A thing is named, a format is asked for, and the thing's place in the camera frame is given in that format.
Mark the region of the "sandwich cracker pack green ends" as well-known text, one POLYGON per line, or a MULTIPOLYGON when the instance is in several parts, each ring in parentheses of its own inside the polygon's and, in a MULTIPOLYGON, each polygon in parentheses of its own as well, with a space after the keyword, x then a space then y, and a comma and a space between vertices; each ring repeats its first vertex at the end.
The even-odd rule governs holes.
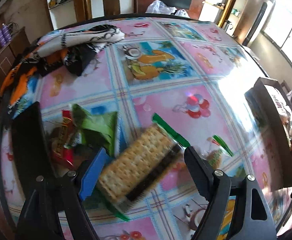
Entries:
POLYGON ((96 185, 109 211, 128 221, 127 212, 162 180, 189 145, 154 113, 151 125, 99 175, 96 185))

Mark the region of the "black rectangular tray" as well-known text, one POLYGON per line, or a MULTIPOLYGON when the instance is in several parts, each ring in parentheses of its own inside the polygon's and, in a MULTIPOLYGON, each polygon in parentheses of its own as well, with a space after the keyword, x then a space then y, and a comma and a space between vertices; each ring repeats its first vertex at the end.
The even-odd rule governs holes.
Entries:
POLYGON ((39 102, 13 119, 11 136, 18 178, 23 193, 28 195, 38 176, 54 177, 39 102))

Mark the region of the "small red candy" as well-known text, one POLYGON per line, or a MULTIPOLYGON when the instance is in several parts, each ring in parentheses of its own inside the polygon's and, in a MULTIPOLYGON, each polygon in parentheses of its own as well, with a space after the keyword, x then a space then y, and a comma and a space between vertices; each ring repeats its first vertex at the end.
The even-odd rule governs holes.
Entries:
POLYGON ((69 169, 74 168, 74 151, 69 145, 74 132, 74 123, 71 111, 62 110, 62 123, 57 139, 52 143, 53 159, 60 165, 69 169))

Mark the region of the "small green snack packet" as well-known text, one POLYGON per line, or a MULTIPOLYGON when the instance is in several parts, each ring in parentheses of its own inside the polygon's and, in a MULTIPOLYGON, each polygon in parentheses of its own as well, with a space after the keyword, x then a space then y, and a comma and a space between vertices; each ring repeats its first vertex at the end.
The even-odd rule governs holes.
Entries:
POLYGON ((207 141, 210 143, 210 146, 205 154, 205 159, 214 170, 221 168, 224 161, 234 156, 232 150, 220 136, 213 135, 207 141))

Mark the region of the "green snack bag at back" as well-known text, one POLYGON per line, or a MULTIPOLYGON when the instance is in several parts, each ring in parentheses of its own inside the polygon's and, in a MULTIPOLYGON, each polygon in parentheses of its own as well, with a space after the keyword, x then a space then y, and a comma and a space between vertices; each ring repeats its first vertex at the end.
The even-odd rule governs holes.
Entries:
POLYGON ((71 109, 74 124, 82 132, 85 144, 103 147, 114 158, 117 151, 118 112, 91 114, 78 104, 73 104, 71 109))

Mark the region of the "cardboard box tray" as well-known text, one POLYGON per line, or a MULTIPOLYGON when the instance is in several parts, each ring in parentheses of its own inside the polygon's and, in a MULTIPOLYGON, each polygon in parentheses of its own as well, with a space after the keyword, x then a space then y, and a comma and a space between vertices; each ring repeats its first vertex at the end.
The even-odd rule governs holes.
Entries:
POLYGON ((277 80, 259 77, 245 94, 255 123, 267 133, 265 155, 269 161, 268 185, 272 190, 292 186, 292 154, 290 153, 290 127, 292 107, 277 80))

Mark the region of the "purple bottles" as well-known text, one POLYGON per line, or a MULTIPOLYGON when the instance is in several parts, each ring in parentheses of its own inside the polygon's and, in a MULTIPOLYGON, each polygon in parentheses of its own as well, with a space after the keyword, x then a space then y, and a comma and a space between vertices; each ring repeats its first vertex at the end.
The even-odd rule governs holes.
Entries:
POLYGON ((1 47, 4 47, 6 44, 10 43, 12 40, 12 37, 10 35, 8 26, 6 24, 2 24, 0 28, 0 45, 1 47))

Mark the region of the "white plastic bag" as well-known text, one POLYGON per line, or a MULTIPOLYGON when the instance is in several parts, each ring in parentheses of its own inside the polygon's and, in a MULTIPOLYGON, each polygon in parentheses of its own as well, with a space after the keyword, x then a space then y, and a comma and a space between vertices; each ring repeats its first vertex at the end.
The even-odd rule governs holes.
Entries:
POLYGON ((176 7, 168 7, 164 2, 160 0, 153 1, 147 7, 146 13, 174 15, 174 16, 189 18, 189 14, 187 13, 185 9, 177 9, 176 7))

